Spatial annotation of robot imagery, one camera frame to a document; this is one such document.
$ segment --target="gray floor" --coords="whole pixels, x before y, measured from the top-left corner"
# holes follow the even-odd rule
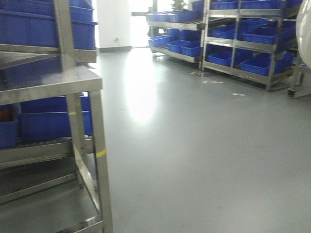
[[[101,54],[94,67],[115,233],[311,232],[310,96],[201,76],[147,49]],[[0,232],[52,233],[92,214],[69,183],[0,206]]]

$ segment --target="metal shelf frame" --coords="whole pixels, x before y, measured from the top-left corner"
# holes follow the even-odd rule
[[[297,52],[296,64],[294,68],[294,73],[291,80],[291,86],[288,88],[288,97],[289,98],[298,98],[302,96],[311,95],[311,88],[300,88],[297,90],[297,86],[303,84],[303,79],[306,74],[311,74],[311,69],[307,66],[304,66],[303,61],[300,57],[299,51]]]
[[[165,55],[168,55],[170,57],[174,57],[186,62],[191,62],[191,63],[198,63],[201,59],[200,56],[198,57],[190,57],[190,56],[186,56],[180,53],[176,53],[176,52],[171,52],[169,51],[169,48],[167,46],[162,46],[162,47],[152,47],[152,46],[148,46],[148,48],[150,48],[150,50],[152,52],[160,52],[163,53]]]
[[[2,58],[0,67],[4,69],[25,63],[32,63],[35,66],[36,61],[59,57],[61,72],[56,71],[56,73],[45,75],[40,71],[38,74],[31,75],[31,79],[22,82],[3,80],[0,82],[0,105],[65,95],[72,137],[70,141],[39,143],[33,146],[0,150],[0,168],[74,156],[77,173],[2,196],[0,203],[13,201],[16,198],[78,179],[80,187],[87,188],[98,214],[64,229],[61,233],[90,233],[98,230],[113,233],[101,96],[103,81],[86,67],[76,64],[77,60],[83,63],[96,62],[96,60],[92,57],[94,51],[76,51],[73,48],[69,1],[54,0],[53,3],[60,48],[0,45],[0,50],[3,51],[0,53],[0,58]],[[93,124],[93,137],[87,139],[84,135],[79,95],[85,91],[88,92],[90,98]],[[86,155],[88,153],[94,156],[97,176],[95,180],[91,177],[87,167]]]
[[[299,5],[293,8],[286,8],[286,2],[282,1],[281,9],[241,9],[242,0],[239,0],[237,9],[230,10],[212,10],[210,9],[211,0],[205,0],[204,5],[204,19],[205,22],[205,30],[202,31],[202,41],[201,46],[203,47],[203,61],[201,68],[204,71],[204,68],[210,68],[217,70],[219,72],[224,72],[228,74],[232,74],[234,76],[238,76],[241,78],[245,78],[248,80],[253,80],[258,83],[262,83],[266,85],[266,90],[269,91],[272,85],[281,81],[282,79],[287,78],[292,75],[292,71],[285,71],[281,74],[274,75],[275,65],[276,65],[276,55],[280,52],[289,50],[293,46],[297,44],[296,39],[288,41],[282,45],[279,45],[279,40],[281,38],[281,31],[283,20],[293,17],[297,15],[299,11]],[[214,17],[223,17],[223,18],[234,18],[236,21],[235,28],[235,37],[234,39],[222,39],[207,36],[208,31],[211,29],[209,25],[209,21]],[[241,18],[268,18],[273,21],[277,21],[277,34],[275,43],[263,44],[263,43],[253,43],[238,40],[238,31],[239,31],[239,22]],[[221,66],[218,64],[213,64],[206,61],[206,47],[208,44],[220,45],[224,47],[232,48],[232,59],[230,67]],[[270,70],[268,76],[258,75],[256,73],[250,73],[243,70],[240,70],[234,66],[234,59],[236,54],[236,49],[246,49],[257,52],[268,52],[271,53],[271,63]]]

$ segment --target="blue plastic crate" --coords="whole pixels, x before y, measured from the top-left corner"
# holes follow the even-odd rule
[[[1,105],[0,111],[5,108],[9,108],[12,112],[13,120],[0,122],[0,149],[14,147],[17,145],[18,119],[14,117],[14,109],[12,105]]]
[[[183,23],[201,18],[201,11],[176,11],[168,14],[169,22]]]
[[[191,3],[191,5],[192,5],[192,10],[202,10],[202,9],[204,9],[204,1],[203,0],[193,1]]]
[[[201,39],[201,35],[197,31],[181,30],[179,35],[182,40],[196,41]]]
[[[283,59],[276,61],[274,74],[278,74],[287,67],[292,66],[294,63],[294,57],[295,55],[293,53],[288,52],[284,55]],[[268,76],[270,70],[270,62],[271,60],[269,58],[256,56],[250,60],[242,62],[241,69],[248,72]]]
[[[244,32],[256,29],[266,24],[266,19],[252,18],[240,22],[238,38],[242,37]],[[214,29],[212,35],[218,38],[234,39],[236,23]]]
[[[246,0],[242,1],[242,9],[278,9],[281,0]]]
[[[52,1],[41,0],[2,0],[1,9],[12,12],[23,12],[36,15],[54,16]],[[93,21],[93,8],[85,0],[71,0],[70,14],[72,20]]]
[[[169,36],[169,35],[161,35],[152,37],[148,40],[149,46],[152,47],[161,47],[166,45],[167,43],[170,43],[176,39],[175,36]]]
[[[157,21],[169,22],[170,21],[169,14],[173,12],[176,12],[176,11],[164,11],[164,12],[157,13]]]
[[[243,33],[243,40],[256,43],[274,44],[277,29],[274,27],[261,27],[255,30]],[[279,44],[295,38],[295,29],[283,28]]]
[[[238,1],[237,0],[218,0],[212,2],[212,9],[222,10],[222,9],[237,9]]]
[[[169,51],[181,53],[181,47],[183,45],[186,45],[186,44],[189,44],[189,43],[190,43],[190,41],[186,41],[186,40],[176,40],[176,41],[173,41],[171,43],[168,43]]]
[[[232,52],[221,51],[208,55],[208,60],[212,63],[220,64],[229,67],[231,65]],[[239,65],[241,62],[253,57],[253,52],[250,50],[237,50],[234,59],[234,66]]]
[[[70,137],[67,112],[23,113],[19,115],[22,141],[48,140]],[[90,112],[83,112],[85,135],[92,135]]]
[[[287,0],[286,6],[289,8],[292,8],[294,6],[300,5],[302,3],[302,0]]]
[[[81,105],[83,111],[90,111],[91,107],[88,96],[81,96]],[[68,108],[65,96],[51,97],[20,103],[21,113],[52,113],[67,111]]]
[[[53,17],[0,10],[0,43],[58,47],[58,34]],[[76,49],[95,48],[95,22],[72,22]]]
[[[166,20],[167,17],[164,16],[164,15],[167,15],[169,13],[171,13],[171,11],[149,13],[149,14],[147,14],[147,18],[148,18],[149,21],[156,21],[156,22],[158,22],[158,21],[161,21],[161,20]]]
[[[183,55],[190,56],[190,57],[200,56],[201,55],[201,50],[202,50],[202,48],[200,46],[201,46],[201,42],[200,41],[183,45],[181,47],[181,53]]]
[[[167,28],[167,33],[166,35],[171,35],[171,36],[179,36],[180,30],[177,28]]]

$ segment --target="yellow label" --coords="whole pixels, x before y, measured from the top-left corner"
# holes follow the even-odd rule
[[[102,150],[101,152],[96,153],[97,158],[102,157],[106,154],[106,149]]]

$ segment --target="wheel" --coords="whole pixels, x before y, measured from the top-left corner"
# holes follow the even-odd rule
[[[290,99],[294,98],[294,97],[295,97],[295,90],[290,90],[290,89],[288,89],[288,90],[287,90],[287,96],[288,96],[288,98],[290,98]]]

